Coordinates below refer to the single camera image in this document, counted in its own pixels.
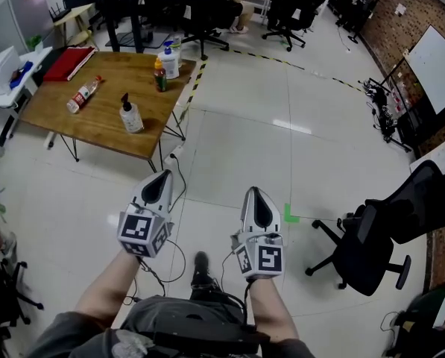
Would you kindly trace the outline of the person's right forearm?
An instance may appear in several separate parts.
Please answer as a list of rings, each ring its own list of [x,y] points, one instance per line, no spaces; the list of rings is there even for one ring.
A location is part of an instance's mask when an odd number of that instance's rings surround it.
[[[299,339],[293,319],[271,278],[252,282],[249,293],[256,329],[260,333],[268,335],[274,343]]]

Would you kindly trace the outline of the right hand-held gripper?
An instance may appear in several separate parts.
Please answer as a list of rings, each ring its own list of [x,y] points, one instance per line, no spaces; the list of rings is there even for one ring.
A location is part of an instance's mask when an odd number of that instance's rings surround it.
[[[231,248],[246,280],[272,278],[284,272],[280,212],[259,187],[246,192],[241,214],[242,232],[233,234]]]

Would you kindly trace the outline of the small green potted plant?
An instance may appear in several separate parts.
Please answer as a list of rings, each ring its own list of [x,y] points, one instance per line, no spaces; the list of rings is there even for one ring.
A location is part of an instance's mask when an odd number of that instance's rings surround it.
[[[42,37],[40,35],[35,35],[26,40],[26,45],[30,51],[35,51],[37,54],[42,52],[44,49]]]

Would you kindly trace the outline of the blue plastic object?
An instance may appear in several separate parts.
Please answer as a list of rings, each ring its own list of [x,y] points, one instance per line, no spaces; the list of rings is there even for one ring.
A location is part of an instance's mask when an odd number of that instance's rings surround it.
[[[25,64],[20,68],[13,72],[9,87],[14,89],[22,82],[24,76],[28,73],[28,71],[33,67],[33,63],[31,61],[26,61]]]

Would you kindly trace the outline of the person's right black shoe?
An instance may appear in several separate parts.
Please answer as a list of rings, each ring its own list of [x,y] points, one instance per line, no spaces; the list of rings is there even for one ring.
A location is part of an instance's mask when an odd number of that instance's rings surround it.
[[[209,276],[209,258],[203,251],[199,251],[195,255],[194,273],[192,278],[192,286],[205,286],[212,283]]]

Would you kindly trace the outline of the white power strip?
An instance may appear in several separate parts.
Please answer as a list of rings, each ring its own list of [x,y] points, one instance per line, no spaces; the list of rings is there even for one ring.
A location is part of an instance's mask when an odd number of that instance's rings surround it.
[[[170,166],[173,162],[175,162],[180,155],[183,153],[183,146],[178,145],[176,146],[172,151],[169,152],[169,154],[164,159],[164,163],[167,166]]]

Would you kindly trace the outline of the black chest-mounted pack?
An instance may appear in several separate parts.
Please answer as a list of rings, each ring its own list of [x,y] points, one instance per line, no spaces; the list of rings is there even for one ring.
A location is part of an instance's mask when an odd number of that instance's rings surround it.
[[[155,345],[183,354],[196,356],[211,354],[222,357],[230,354],[255,354],[259,347],[270,342],[270,337],[250,327],[235,324],[200,323],[160,325],[152,333]]]

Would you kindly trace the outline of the clear plastic bottle red label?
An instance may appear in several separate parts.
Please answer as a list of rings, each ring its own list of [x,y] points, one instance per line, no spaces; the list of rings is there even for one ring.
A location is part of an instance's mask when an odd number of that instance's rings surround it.
[[[77,113],[95,93],[102,81],[102,77],[97,75],[90,82],[84,84],[67,102],[66,106],[70,113]]]

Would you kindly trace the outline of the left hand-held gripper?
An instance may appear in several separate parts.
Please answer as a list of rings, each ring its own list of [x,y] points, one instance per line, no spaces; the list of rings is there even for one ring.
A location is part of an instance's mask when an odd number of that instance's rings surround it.
[[[173,174],[169,169],[149,175],[136,186],[133,203],[120,212],[117,230],[117,239],[127,253],[140,258],[158,255],[174,226],[168,213],[172,195]]]

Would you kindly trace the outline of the white refrigerator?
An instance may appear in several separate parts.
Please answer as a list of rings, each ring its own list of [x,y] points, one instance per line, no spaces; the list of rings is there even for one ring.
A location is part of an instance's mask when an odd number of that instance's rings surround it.
[[[31,52],[26,40],[35,35],[45,48],[57,46],[46,0],[0,0],[0,51],[13,46],[20,55]]]

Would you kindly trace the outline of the black mesh office chair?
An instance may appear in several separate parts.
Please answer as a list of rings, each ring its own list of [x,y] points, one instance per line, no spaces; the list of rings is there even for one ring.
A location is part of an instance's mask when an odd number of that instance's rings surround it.
[[[422,162],[387,198],[367,199],[353,213],[338,219],[342,236],[337,236],[320,219],[312,222],[335,243],[335,250],[316,266],[305,270],[311,276],[329,264],[341,277],[339,289],[352,287],[371,296],[387,271],[398,275],[402,289],[411,268],[411,257],[391,262],[394,246],[445,227],[445,173],[438,165]]]

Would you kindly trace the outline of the light wooden stool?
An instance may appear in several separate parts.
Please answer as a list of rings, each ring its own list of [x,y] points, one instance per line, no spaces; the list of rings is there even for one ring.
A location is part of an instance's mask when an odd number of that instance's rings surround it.
[[[83,22],[82,14],[87,13],[94,4],[86,4],[80,7],[72,8],[63,18],[57,20],[54,23],[54,27],[60,32],[63,38],[64,46],[79,46],[89,43],[91,46],[99,50],[98,45],[95,42],[93,32]],[[79,32],[73,35],[71,38],[67,37],[66,25],[68,22],[75,21]]]

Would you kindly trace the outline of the black coat rack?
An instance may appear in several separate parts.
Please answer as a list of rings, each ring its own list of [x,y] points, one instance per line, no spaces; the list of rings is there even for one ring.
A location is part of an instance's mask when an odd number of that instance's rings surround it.
[[[351,0],[346,4],[341,17],[335,23],[338,27],[343,27],[346,31],[352,33],[348,39],[358,44],[360,30],[374,12],[379,0]]]

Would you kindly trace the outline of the white pump bottle blue nozzle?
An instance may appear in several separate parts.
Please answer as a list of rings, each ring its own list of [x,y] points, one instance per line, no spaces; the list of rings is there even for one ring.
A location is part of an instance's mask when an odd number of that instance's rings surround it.
[[[179,51],[175,50],[172,47],[173,42],[166,41],[164,42],[164,50],[158,54],[158,58],[162,63],[162,67],[165,70],[166,78],[168,80],[172,80],[178,78],[179,73],[179,61],[180,55]]]

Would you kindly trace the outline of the white side table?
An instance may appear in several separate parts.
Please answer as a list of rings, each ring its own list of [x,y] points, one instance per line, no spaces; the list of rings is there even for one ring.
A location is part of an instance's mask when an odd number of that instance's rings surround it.
[[[35,51],[24,54],[20,57],[23,63],[27,61],[32,62],[31,68],[23,75],[19,84],[12,88],[9,93],[0,95],[0,109],[6,109],[10,111],[10,115],[19,120],[20,115],[27,106],[32,95],[37,91],[38,86],[35,84],[33,75],[41,68],[41,64],[50,54],[52,47],[44,48],[40,53]],[[25,99],[22,104],[19,104],[19,97],[22,95],[22,91],[27,90],[29,96]]]

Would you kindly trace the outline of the orange drink bottle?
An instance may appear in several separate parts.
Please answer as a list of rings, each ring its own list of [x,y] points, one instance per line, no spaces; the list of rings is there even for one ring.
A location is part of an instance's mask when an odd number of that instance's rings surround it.
[[[157,57],[154,63],[155,86],[159,92],[167,90],[166,71],[163,68],[162,61]]]

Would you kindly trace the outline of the person's body in grey clothing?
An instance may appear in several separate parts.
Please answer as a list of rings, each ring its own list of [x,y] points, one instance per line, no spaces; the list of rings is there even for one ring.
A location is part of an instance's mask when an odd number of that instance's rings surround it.
[[[61,313],[35,342],[25,358],[168,358],[176,351],[157,346],[152,333],[163,316],[194,316],[205,325],[214,321],[243,322],[241,309],[227,296],[194,289],[189,299],[152,296],[133,305],[119,329],[102,330],[89,316]]]

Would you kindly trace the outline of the black router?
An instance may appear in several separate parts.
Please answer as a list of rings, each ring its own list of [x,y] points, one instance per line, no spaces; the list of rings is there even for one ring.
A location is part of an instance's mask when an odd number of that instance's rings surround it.
[[[64,8],[64,9],[58,9],[54,10],[53,8],[50,9],[49,13],[52,19],[53,23],[58,22],[59,20],[63,19],[65,16],[67,16],[71,12],[70,9]]]

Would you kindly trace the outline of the clear pump sanitizer bottle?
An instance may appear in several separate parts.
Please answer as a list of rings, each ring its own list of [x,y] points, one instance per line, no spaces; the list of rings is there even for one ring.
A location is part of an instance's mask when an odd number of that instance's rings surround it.
[[[129,94],[126,92],[121,97],[122,106],[119,114],[124,127],[128,133],[137,134],[144,129],[139,108],[129,101]]]

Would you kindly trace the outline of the white box appliance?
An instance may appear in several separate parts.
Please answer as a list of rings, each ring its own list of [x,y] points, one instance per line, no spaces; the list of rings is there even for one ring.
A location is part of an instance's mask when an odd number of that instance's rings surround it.
[[[11,46],[0,52],[0,95],[8,95],[13,73],[20,69],[22,62],[16,49]]]

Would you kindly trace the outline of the white whiteboard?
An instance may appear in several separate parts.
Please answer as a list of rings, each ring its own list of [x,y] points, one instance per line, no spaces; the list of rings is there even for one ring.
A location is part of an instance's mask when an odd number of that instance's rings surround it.
[[[411,105],[400,96],[405,112],[397,120],[400,141],[396,144],[418,155],[421,143],[445,125],[445,37],[430,25],[379,83],[381,88],[391,85],[397,94],[401,93],[394,75],[402,64],[410,68],[423,95],[418,103]]]

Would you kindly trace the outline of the red folded cloth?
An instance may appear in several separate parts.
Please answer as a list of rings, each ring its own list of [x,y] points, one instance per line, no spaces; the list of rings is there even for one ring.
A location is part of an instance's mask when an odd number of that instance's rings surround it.
[[[45,82],[70,81],[79,69],[97,52],[92,46],[67,48],[43,76]]]

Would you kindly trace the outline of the person's left forearm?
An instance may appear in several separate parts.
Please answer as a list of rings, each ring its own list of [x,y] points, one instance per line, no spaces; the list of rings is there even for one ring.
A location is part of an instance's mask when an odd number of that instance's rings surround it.
[[[126,251],[120,251],[82,294],[75,312],[89,317],[103,329],[110,327],[138,269],[136,257]]]

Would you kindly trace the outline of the clear plastic bottle plain label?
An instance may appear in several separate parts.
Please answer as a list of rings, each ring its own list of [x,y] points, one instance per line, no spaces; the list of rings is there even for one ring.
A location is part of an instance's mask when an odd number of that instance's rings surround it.
[[[183,64],[182,55],[181,55],[182,39],[183,39],[183,36],[181,34],[175,34],[172,37],[172,44],[171,44],[172,52],[174,52],[177,55],[177,62],[178,62],[179,69],[181,68],[181,66]]]

